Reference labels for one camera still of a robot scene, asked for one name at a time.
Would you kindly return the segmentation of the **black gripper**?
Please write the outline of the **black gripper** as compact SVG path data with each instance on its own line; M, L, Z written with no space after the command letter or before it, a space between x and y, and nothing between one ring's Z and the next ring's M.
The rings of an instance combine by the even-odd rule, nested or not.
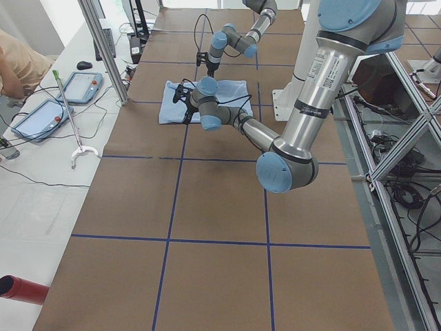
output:
M187 109L183 118L183 124L189 124L194 113L196 112L196 107L193 106L190 101L191 92L191 88L187 88L183 84L178 84L172 98L173 103L178 103L179 101L182 101L186 105Z
M208 52L197 52L196 53L196 66L200 67L202 64L207 67L207 76L214 77L216 70L219 67L219 63L214 63L209 59Z

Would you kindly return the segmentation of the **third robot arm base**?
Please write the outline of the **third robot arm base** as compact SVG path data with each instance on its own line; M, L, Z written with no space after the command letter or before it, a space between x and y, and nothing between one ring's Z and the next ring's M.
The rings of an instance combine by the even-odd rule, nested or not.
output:
M411 77L416 83L440 82L440 48L429 60L408 60Z

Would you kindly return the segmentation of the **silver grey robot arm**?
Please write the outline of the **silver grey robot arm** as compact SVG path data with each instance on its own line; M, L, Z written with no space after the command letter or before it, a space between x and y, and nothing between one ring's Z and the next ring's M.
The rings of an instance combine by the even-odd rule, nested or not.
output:
M242 36L236 31L234 24L225 24L221 30L212 35L209 51L196 53L196 65L200 66L204 63L209 77L214 77L227 46L231 46L247 58L252 58L257 53L258 42L266 29L276 20L278 6L273 0L243 0L243 4L259 14L258 20L253 24L250 31Z
M309 7L307 26L316 29L317 50L307 65L307 75L292 107L282 134L277 134L250 116L241 107L224 106L217 99L214 72L227 46L252 57L258 42L278 14L275 1L246 1L259 16L251 30L241 36L227 24L212 37L202 58L207 75L189 86L179 84L173 102L186 107L183 123L199 113L206 131L233 126L262 151L256 175L264 189L284 193L309 185L318 175L319 165L312 144L342 84L356 59L368 54L384 54L401 47L404 39L405 1L314 1Z

